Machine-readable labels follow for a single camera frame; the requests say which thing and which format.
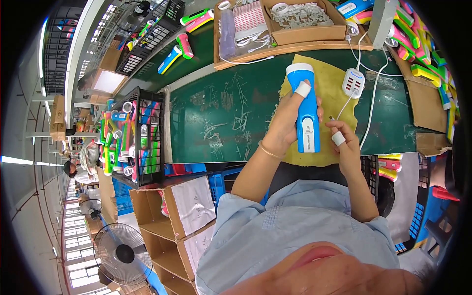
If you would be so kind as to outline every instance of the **fan grille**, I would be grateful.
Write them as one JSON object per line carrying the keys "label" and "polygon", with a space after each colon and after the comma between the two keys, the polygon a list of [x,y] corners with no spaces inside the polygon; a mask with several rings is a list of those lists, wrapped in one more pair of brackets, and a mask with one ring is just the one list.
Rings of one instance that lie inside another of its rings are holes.
{"label": "fan grille", "polygon": [[[135,257],[131,263],[125,263],[117,256],[116,250],[122,244],[134,250]],[[96,254],[112,276],[110,279],[122,285],[139,284],[150,275],[151,258],[143,245],[141,234],[123,223],[112,223],[103,227],[94,240]]]}

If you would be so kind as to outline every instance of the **fan blade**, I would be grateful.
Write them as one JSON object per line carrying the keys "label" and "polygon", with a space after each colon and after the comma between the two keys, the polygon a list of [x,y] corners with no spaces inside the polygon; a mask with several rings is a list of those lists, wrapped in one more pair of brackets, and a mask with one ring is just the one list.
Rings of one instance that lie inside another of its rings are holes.
{"label": "fan blade", "polygon": [[141,253],[147,252],[146,245],[141,244],[137,247],[134,247],[133,251],[134,251],[135,254],[141,254]]}

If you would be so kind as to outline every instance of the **blue plastic crate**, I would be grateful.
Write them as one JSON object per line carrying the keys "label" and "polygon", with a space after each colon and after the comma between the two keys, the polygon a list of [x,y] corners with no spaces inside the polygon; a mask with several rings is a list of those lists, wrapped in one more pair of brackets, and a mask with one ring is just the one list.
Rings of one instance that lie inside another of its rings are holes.
{"label": "blue plastic crate", "polygon": [[[234,168],[234,169],[229,169],[226,171],[221,171],[219,173],[213,173],[213,174],[208,175],[208,182],[210,183],[210,193],[211,193],[211,198],[213,200],[213,204],[215,205],[215,210],[218,209],[218,202],[219,202],[220,197],[226,193],[225,176],[239,173],[241,172],[242,169],[243,169],[242,167]],[[260,204],[262,206],[265,206],[268,198],[269,198],[269,191],[267,191],[267,193],[265,194]]]}
{"label": "blue plastic crate", "polygon": [[129,197],[129,190],[133,189],[132,187],[124,184],[123,182],[119,181],[118,179],[112,178],[113,181],[113,188],[115,189],[115,196],[128,196]]}
{"label": "blue plastic crate", "polygon": [[116,196],[118,216],[134,212],[133,203],[131,203],[131,198],[128,196]]}

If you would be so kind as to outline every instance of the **light blue shirt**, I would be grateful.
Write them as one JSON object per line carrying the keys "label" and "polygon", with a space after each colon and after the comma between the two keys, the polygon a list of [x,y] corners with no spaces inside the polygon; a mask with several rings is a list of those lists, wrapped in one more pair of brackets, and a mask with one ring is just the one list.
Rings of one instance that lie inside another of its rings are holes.
{"label": "light blue shirt", "polygon": [[233,194],[220,198],[215,233],[196,270],[198,292],[222,293],[320,241],[363,263],[400,267],[385,218],[358,222],[351,217],[347,187],[297,180],[273,194],[265,207]]}

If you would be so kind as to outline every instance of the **gold bracelet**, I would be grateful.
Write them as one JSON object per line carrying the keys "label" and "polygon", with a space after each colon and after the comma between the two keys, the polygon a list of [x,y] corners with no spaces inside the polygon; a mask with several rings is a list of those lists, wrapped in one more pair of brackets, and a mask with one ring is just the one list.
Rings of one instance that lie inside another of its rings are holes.
{"label": "gold bracelet", "polygon": [[283,158],[285,158],[285,155],[283,155],[282,157],[279,157],[279,156],[276,156],[276,155],[274,155],[273,153],[269,152],[268,150],[266,150],[266,149],[264,148],[264,146],[262,145],[262,140],[259,141],[259,147],[260,147],[266,154],[268,154],[268,155],[271,156],[271,157],[274,157],[274,158],[279,159],[279,160],[282,160]]}

